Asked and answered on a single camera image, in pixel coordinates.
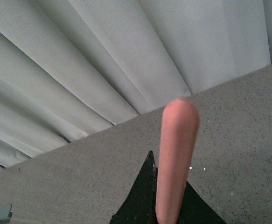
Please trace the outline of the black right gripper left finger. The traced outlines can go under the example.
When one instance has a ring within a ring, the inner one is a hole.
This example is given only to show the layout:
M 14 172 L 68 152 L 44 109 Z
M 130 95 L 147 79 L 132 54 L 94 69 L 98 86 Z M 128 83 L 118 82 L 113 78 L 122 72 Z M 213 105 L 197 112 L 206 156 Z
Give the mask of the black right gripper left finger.
M 112 216 L 111 224 L 155 224 L 155 194 L 157 168 L 153 151 L 145 161 L 119 210 Z

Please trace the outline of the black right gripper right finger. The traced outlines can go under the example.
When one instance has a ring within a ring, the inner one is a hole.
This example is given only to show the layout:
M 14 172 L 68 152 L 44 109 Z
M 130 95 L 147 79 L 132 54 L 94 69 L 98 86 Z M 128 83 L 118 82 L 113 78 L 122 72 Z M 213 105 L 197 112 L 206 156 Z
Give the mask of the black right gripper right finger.
M 227 224 L 194 190 L 186 183 L 178 224 Z

